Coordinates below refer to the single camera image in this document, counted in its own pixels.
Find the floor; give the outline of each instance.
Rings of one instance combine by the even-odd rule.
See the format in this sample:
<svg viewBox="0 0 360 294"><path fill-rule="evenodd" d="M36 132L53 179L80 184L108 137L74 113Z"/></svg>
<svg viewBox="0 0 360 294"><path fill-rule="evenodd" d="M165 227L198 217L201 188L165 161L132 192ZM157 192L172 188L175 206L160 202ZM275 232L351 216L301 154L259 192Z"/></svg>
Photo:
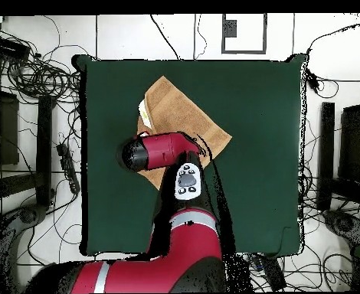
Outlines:
<svg viewBox="0 0 360 294"><path fill-rule="evenodd" d="M168 38L180 58L193 58L194 46L194 15L159 15L155 17L163 34ZM267 53L265 55L221 54L221 15L197 14L197 34L195 38L195 53L199 60L221 59L263 59L285 60L292 53L305 53L312 41L318 36L331 33L347 25L360 22L360 14L268 14ZM2 23L2 31L32 42L42 55L56 49L52 60L65 64L74 70L70 59L74 54L89 53L100 59L145 58L145 59L175 59L171 48L165 43L157 27L148 15L101 15L96 16L26 16L7 17ZM312 141L319 133L319 110L323 101L333 101L336 108L336 129L339 128L339 117L343 107L360 104L360 27L320 38L313 43L310 53L309 69L319 77L333 80L359 80L356 82L338 82L339 91L326 100L317 96L312 90L306 92L308 119L306 127L306 143ZM8 86L6 78L2 78L3 86ZM325 82L322 96L332 96L336 85ZM71 98L69 103L62 103L54 109L53 141L59 143L67 136L70 127L68 114L74 109ZM37 109L30 104L20 105L18 145L24 153L31 170L35 169L35 138L37 126L31 124L37 120ZM76 122L75 129L80 129ZM80 140L77 136L70 141L75 162L80 160ZM339 131L335 133L335 173L338 167ZM56 149L53 149L52 184L55 187L64 179L61 172ZM313 176L317 174L317 140L306 146L305 159L309 160L309 169ZM18 165L3 166L2 176L17 175L26 171L26 164L21 159ZM0 202L0 210L9 211L17 207L34 191L26 191ZM66 181L57 188L56 206L66 204L72 198ZM342 202L333 201L333 207ZM348 204L345 209L358 212L357 204ZM322 217L315 216L317 211L305 209L308 220L304 222L305 246L298 255L288 256L280 260L288 287L285 291L344 291L348 289L351 265L343 256L331 256L326 261L326 269L331 271L326 278L320 272L321 262L331 254L339 253L349 256L345 242L329 232L321 222ZM59 263L68 260L92 260L93 257L82 256L78 250L80 242L81 197L67 208L60 209L47 217L35 229L31 252L42 263ZM25 232L18 255L20 280L26 283L40 266L26 253L32 231ZM99 259L121 258L121 254L103 253ZM270 289L263 279L263 273L252 270L254 288L257 292L269 292Z"/></svg>

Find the button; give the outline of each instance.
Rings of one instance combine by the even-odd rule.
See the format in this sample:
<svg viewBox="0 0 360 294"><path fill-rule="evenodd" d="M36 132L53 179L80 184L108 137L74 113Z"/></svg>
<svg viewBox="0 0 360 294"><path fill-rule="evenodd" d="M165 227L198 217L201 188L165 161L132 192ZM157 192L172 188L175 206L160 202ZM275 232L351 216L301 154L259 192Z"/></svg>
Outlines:
<svg viewBox="0 0 360 294"><path fill-rule="evenodd" d="M193 175L185 174L178 178L178 185L180 187L189 187L196 184L196 179Z"/></svg>

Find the brown towel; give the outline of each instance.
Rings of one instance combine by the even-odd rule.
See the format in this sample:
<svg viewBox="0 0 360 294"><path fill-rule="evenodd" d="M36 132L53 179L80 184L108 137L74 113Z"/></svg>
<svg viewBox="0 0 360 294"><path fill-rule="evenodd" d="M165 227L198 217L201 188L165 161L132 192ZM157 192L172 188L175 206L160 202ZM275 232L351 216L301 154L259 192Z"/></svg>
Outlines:
<svg viewBox="0 0 360 294"><path fill-rule="evenodd" d="M160 77L145 93L145 108L152 129L138 119L137 134L147 131L150 135L183 131L192 138L197 134L208 144L215 158L229 143L231 136L215 124L199 107L184 93L177 89L164 76ZM204 143L198 138L198 144L205 149ZM208 154L201 156L201 165L205 168L210 162ZM159 189L165 168L141 171L140 174L149 179Z"/></svg>

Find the white control panel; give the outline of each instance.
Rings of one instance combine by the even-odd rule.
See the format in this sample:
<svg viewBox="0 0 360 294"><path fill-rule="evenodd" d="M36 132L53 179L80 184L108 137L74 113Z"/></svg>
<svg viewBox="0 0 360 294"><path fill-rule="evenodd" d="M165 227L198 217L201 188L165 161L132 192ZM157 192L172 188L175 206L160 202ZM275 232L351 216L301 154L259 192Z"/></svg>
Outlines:
<svg viewBox="0 0 360 294"><path fill-rule="evenodd" d="M192 163L182 165L176 175L175 198L188 201L201 194L201 173Z"/></svg>

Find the green table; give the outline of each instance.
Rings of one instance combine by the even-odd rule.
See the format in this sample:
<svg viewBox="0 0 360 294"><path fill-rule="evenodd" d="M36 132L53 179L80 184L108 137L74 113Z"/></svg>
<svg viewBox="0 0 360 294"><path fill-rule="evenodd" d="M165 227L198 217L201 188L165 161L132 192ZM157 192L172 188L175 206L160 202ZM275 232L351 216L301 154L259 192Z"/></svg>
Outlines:
<svg viewBox="0 0 360 294"><path fill-rule="evenodd" d="M269 61L86 59L87 180L82 253L146 251L157 190L122 170L116 147L136 134L138 105L162 75L233 136L216 158L238 252L299 249L298 55ZM210 164L206 170L214 199Z"/></svg>

